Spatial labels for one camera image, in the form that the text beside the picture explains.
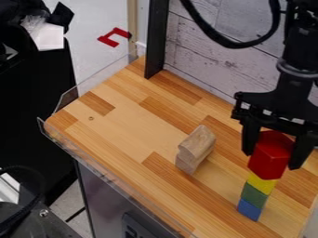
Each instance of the red tape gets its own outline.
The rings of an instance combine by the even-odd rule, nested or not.
[[[123,36],[124,38],[127,38],[127,39],[130,39],[130,37],[131,37],[130,32],[126,32],[122,29],[115,27],[115,28],[113,28],[113,30],[111,32],[105,34],[104,36],[99,37],[98,40],[101,41],[102,43],[108,45],[108,46],[117,47],[117,46],[119,46],[119,43],[110,39],[110,37],[114,34],[118,34],[118,35]]]

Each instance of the green block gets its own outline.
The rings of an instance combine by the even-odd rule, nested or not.
[[[257,208],[262,209],[263,206],[266,204],[267,198],[269,196],[257,190],[249,183],[246,183],[243,188],[241,197],[242,199],[249,202],[251,205],[254,205]]]

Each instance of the yellow block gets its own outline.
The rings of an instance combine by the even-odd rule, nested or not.
[[[264,194],[269,195],[275,187],[277,180],[263,180],[256,174],[250,173],[247,183]]]

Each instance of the gray floor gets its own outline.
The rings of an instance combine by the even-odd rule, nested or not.
[[[62,220],[66,220],[79,209],[84,207],[78,180],[50,207]],[[83,238],[91,238],[86,211],[68,222]]]

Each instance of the red hexagonal block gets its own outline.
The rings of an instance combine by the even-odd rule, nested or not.
[[[279,179],[288,165],[293,145],[294,141],[280,132],[261,132],[248,167],[261,179]]]

